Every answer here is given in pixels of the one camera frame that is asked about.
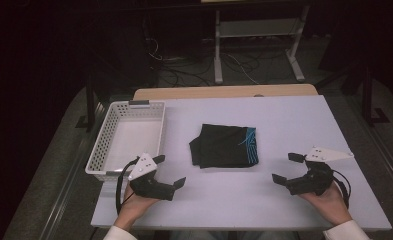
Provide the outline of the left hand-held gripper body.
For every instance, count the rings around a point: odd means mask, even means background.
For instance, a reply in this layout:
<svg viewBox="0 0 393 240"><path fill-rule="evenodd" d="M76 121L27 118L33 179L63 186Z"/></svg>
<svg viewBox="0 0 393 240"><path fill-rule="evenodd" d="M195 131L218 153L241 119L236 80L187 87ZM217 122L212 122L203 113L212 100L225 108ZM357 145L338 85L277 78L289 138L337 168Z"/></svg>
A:
<svg viewBox="0 0 393 240"><path fill-rule="evenodd" d="M153 158L148 153L143 153L128 175L129 185L138 196L171 201L176 190L173 185L155 179L157 169L158 164Z"/></svg>

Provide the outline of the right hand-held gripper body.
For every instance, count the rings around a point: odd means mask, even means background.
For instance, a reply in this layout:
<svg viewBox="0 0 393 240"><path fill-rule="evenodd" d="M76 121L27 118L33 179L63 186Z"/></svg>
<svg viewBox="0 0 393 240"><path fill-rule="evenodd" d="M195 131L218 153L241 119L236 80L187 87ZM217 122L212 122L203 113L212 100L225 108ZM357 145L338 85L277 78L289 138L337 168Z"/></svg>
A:
<svg viewBox="0 0 393 240"><path fill-rule="evenodd" d="M344 196L351 195L351 185L348 179L340 174L347 184L338 180L334 176L338 171L333 170L328 162L349 159L353 156L352 153L314 146L304 156L305 161L303 163L307 167L307 173L302 177L287 180L285 185L291 195L315 193L319 196L331 186L333 181L339 185Z"/></svg>

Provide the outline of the white perforated plastic basket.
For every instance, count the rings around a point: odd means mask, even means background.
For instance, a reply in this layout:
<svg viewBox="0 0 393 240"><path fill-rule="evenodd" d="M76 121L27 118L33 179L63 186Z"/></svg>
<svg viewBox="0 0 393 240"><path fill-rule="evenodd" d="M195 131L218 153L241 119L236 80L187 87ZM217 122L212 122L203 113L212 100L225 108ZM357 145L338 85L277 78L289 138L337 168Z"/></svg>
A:
<svg viewBox="0 0 393 240"><path fill-rule="evenodd" d="M161 153L165 103L117 101L110 104L85 172L99 181L115 181L123 168L142 153Z"/></svg>

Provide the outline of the black shorts with blue stripes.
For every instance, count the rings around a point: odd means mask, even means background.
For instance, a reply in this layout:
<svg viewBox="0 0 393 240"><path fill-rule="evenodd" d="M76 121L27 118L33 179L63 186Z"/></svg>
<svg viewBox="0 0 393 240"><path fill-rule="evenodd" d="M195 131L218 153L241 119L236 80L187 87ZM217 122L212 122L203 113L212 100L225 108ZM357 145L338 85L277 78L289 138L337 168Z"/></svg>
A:
<svg viewBox="0 0 393 240"><path fill-rule="evenodd" d="M203 124L190 143L192 164L204 168L248 168L259 163L256 129Z"/></svg>

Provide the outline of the person's left hand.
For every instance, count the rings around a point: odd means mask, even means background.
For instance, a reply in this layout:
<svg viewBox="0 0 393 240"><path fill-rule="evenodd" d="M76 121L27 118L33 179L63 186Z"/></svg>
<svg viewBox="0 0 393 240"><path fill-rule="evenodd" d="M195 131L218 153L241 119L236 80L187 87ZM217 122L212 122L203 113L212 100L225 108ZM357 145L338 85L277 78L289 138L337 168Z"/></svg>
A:
<svg viewBox="0 0 393 240"><path fill-rule="evenodd" d="M122 225L133 224L156 202L158 202L158 199L138 196L130 186L127 186L117 223Z"/></svg>

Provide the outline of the person's right hand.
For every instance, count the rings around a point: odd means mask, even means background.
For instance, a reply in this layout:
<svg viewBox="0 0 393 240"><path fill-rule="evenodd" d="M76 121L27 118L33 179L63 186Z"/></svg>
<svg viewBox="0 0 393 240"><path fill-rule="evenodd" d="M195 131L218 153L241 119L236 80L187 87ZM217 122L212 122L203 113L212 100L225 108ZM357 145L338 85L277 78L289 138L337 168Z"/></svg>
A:
<svg viewBox="0 0 393 240"><path fill-rule="evenodd" d="M322 195L304 193L300 195L300 198L309 202L332 226L338 226L352 220L340 189L335 182Z"/></svg>

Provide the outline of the white table board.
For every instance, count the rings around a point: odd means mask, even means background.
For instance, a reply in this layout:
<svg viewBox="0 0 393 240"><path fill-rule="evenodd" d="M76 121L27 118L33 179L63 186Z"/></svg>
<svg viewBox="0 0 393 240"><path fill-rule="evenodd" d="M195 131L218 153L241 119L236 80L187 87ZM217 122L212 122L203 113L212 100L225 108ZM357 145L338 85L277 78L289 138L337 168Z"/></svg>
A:
<svg viewBox="0 0 393 240"><path fill-rule="evenodd" d="M315 230L328 227L306 201L275 184L273 174L303 175L290 152L318 146L352 153L323 96L170 99L165 103L163 143L155 175L171 184L186 178L171 201L160 201L135 223L143 230ZM259 163L249 168L201 169L191 162L189 143L203 124L256 129ZM391 225L354 155L331 162L352 185L349 210L365 230ZM115 181L103 181L92 225L108 227L117 217Z"/></svg>

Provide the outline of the black metal stand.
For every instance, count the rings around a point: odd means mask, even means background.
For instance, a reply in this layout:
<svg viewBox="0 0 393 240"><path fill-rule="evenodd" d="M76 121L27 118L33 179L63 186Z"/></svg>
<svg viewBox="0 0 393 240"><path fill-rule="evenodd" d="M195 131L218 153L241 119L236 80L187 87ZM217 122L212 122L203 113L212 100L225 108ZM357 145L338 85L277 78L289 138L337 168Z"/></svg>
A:
<svg viewBox="0 0 393 240"><path fill-rule="evenodd" d="M107 101L109 89L108 72L101 68L91 69L85 81L87 115L79 118L77 128L85 128L87 132L92 130L96 120L96 105Z"/></svg>
<svg viewBox="0 0 393 240"><path fill-rule="evenodd" d="M389 123L389 118L381 108L372 107L373 80L366 64L358 62L351 74L351 90L355 93L361 87L361 116L370 127Z"/></svg>

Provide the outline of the wooden table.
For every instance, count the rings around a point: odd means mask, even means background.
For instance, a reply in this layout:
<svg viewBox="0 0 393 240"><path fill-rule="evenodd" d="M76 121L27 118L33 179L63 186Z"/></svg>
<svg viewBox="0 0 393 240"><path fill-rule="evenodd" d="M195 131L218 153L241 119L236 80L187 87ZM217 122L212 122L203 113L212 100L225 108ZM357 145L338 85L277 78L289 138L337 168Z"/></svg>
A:
<svg viewBox="0 0 393 240"><path fill-rule="evenodd" d="M148 88L135 92L134 100L238 98L269 96L316 96L311 84L208 86L179 88Z"/></svg>

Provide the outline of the white metal stand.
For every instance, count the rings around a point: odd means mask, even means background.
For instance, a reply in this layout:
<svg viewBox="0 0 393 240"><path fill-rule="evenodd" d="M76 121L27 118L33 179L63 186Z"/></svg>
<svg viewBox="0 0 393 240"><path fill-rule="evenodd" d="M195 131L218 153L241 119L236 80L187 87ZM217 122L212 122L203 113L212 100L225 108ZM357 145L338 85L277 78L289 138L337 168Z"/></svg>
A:
<svg viewBox="0 0 393 240"><path fill-rule="evenodd" d="M215 12L215 55L214 55L214 83L223 83L220 41L224 38L262 37L262 36L292 36L293 45L285 51L285 56L298 82L304 82L305 76L296 59L296 52L305 27L310 6L305 5L299 17L224 21L221 12Z"/></svg>

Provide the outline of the metal floor rail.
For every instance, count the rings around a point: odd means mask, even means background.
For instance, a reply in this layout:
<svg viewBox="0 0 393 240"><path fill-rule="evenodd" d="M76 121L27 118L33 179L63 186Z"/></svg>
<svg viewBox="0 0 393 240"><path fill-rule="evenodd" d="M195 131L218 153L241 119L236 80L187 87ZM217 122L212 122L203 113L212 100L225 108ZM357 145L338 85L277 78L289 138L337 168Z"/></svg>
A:
<svg viewBox="0 0 393 240"><path fill-rule="evenodd" d="M393 180L393 154L386 146L385 141L376 129L377 124L389 123L389 118L380 108L373 108L371 112L364 114L363 107L353 96L348 96L346 100L351 108L351 111L356 116L357 122L361 125L361 128L367 133L373 142L374 148L378 151L380 159L382 160L387 172Z"/></svg>
<svg viewBox="0 0 393 240"><path fill-rule="evenodd" d="M97 135L97 127L101 125L105 114L106 108L101 103L98 103L95 109L88 113L88 117L92 118L92 124L86 124L86 133L81 138L80 144L75 151L72 166L69 168L61 192L50 211L39 240L53 240L72 195L74 184L77 182L77 175L84 171L85 164Z"/></svg>

